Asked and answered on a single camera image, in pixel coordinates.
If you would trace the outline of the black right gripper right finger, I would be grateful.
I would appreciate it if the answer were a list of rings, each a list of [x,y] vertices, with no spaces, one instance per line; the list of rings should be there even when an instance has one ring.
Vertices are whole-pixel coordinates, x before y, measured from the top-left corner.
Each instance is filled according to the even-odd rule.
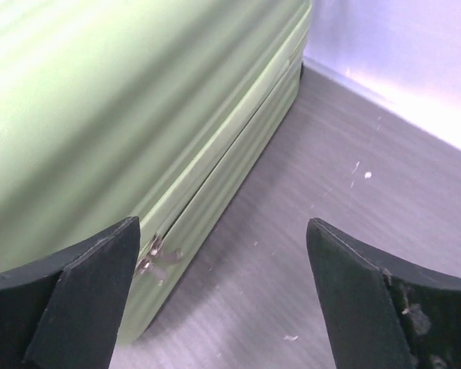
[[[307,225],[307,252],[336,367],[461,368],[461,278],[319,218]]]

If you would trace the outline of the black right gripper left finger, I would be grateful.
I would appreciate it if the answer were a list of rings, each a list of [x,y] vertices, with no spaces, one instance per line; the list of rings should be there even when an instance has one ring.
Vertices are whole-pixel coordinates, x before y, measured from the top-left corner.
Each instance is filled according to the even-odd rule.
[[[107,368],[140,247],[137,217],[0,273],[0,369]]]

